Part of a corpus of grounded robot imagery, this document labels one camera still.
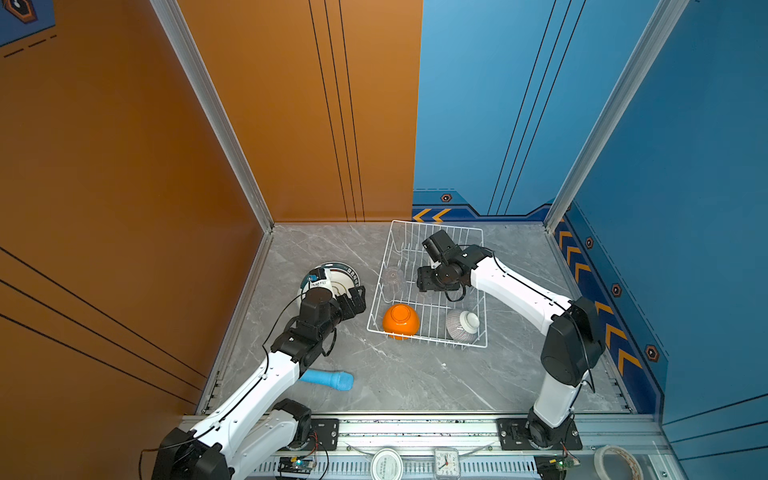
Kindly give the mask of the white plate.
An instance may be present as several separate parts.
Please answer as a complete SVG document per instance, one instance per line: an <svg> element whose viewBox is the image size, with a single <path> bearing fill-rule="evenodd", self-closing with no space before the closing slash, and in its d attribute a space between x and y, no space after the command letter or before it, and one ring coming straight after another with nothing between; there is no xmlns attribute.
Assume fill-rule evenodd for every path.
<svg viewBox="0 0 768 480"><path fill-rule="evenodd" d="M331 292L335 297L345 294L347 290L352 287L361 285L357 271L346 263L325 262L316 267L322 267L327 269L328 277L332 283ZM301 292L301 284L302 284L302 281L299 286L299 293L300 294L306 293L307 291Z"/></svg>

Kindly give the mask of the clear glass tumbler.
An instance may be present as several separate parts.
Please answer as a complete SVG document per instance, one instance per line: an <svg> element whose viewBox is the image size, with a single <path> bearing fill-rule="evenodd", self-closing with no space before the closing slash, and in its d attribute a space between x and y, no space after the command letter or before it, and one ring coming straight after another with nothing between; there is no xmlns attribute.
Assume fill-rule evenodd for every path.
<svg viewBox="0 0 768 480"><path fill-rule="evenodd" d="M406 282L403 272L397 267L386 267L381 275L382 298L387 303L394 303L403 298Z"/></svg>

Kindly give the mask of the orange bowl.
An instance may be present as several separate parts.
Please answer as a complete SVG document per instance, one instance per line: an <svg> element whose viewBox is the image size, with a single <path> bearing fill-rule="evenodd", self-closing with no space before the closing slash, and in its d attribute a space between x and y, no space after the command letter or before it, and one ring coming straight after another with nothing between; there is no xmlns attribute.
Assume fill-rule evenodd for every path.
<svg viewBox="0 0 768 480"><path fill-rule="evenodd" d="M384 314L382 328L393 339L405 340L419 333L420 317L416 310L407 304L394 304Z"/></svg>

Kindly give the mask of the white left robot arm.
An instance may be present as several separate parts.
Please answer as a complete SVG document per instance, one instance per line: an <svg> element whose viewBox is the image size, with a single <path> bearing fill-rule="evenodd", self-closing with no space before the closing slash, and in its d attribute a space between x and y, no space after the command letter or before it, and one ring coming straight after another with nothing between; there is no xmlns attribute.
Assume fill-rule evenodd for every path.
<svg viewBox="0 0 768 480"><path fill-rule="evenodd" d="M245 479L277 451L304 444L311 410L279 397L329 354L323 344L338 325L366 310L366 288L336 295L312 287L297 298L298 314L251 377L213 413L188 431L171 430L153 450L153 479Z"/></svg>

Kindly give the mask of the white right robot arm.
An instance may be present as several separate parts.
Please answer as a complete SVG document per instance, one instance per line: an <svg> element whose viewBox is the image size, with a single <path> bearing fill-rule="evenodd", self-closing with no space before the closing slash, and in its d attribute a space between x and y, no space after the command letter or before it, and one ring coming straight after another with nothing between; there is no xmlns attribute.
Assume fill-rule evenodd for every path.
<svg viewBox="0 0 768 480"><path fill-rule="evenodd" d="M431 264L417 270L421 292L448 294L472 287L510 307L544 335L540 361L545 376L525 424L538 449L566 444L575 426L574 404L583 386L594 386L592 369L606 349L597 333L596 304L555 294L504 265L477 244L459 245L444 231L422 242Z"/></svg>

